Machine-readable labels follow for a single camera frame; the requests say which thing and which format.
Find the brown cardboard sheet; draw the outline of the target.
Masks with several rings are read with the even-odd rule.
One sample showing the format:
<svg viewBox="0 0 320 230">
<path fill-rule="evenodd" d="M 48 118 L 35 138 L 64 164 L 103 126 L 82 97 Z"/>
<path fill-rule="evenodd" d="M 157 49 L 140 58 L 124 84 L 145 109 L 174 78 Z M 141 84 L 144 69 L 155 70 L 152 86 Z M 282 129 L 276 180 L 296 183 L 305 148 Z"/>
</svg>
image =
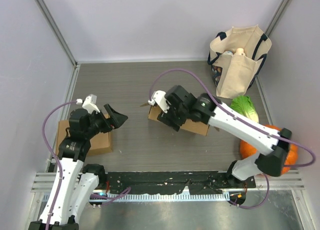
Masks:
<svg viewBox="0 0 320 230">
<path fill-rule="evenodd" d="M 176 132 L 186 130 L 195 134 L 206 136 L 208 134 L 209 125 L 202 122 L 194 122 L 191 119 L 179 118 L 171 111 L 164 113 L 160 107 L 151 106 L 148 103 L 142 104 L 140 107 L 149 107 L 148 119 L 165 124 Z"/>
</svg>

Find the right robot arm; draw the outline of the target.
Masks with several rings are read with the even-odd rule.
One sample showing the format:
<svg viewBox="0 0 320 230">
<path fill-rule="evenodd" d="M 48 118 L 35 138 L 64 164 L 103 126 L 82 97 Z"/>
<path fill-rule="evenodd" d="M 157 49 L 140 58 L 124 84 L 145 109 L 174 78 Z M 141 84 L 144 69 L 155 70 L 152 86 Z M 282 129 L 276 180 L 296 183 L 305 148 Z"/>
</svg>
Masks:
<svg viewBox="0 0 320 230">
<path fill-rule="evenodd" d="M 175 131 L 179 131 L 186 120 L 192 120 L 225 130 L 256 149 L 253 155 L 231 163 L 225 175 L 230 187 L 236 188 L 258 174 L 282 175 L 290 150 L 290 130 L 283 128 L 278 131 L 263 126 L 233 111 L 208 93 L 195 97 L 180 85 L 167 92 L 155 91 L 148 103 L 161 109 L 157 120 Z"/>
</svg>

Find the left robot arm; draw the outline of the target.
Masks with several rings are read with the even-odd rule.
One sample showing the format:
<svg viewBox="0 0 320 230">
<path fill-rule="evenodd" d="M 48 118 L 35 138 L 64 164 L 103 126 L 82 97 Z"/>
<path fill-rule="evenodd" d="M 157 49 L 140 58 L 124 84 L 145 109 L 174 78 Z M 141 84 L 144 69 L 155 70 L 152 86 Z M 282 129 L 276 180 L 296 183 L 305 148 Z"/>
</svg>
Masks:
<svg viewBox="0 0 320 230">
<path fill-rule="evenodd" d="M 57 164 L 49 200 L 39 220 L 29 224 L 30 230 L 77 230 L 85 205 L 94 189 L 107 182 L 105 169 L 99 164 L 84 165 L 91 148 L 91 139 L 109 133 L 128 119 L 110 105 L 104 105 L 105 116 L 95 104 L 71 112 L 66 136 L 53 155 Z"/>
</svg>

